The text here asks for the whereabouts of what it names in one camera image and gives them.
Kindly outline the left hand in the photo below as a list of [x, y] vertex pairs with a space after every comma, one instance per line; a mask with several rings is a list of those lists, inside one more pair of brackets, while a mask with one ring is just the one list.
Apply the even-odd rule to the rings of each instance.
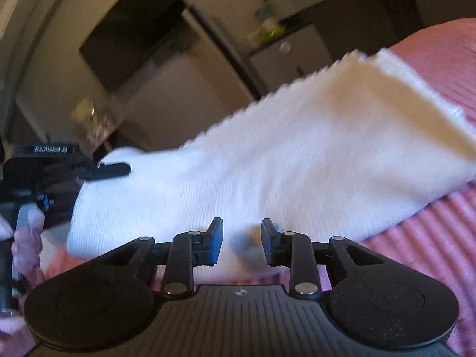
[[25, 226], [15, 231], [10, 223], [1, 217], [1, 241], [13, 239], [11, 244], [13, 266], [25, 278], [26, 284], [26, 292], [18, 298], [19, 314], [1, 319], [2, 356], [23, 356], [35, 345], [22, 314], [26, 296], [44, 281], [44, 273], [40, 269], [43, 224], [43, 212], [36, 206], [27, 209]]

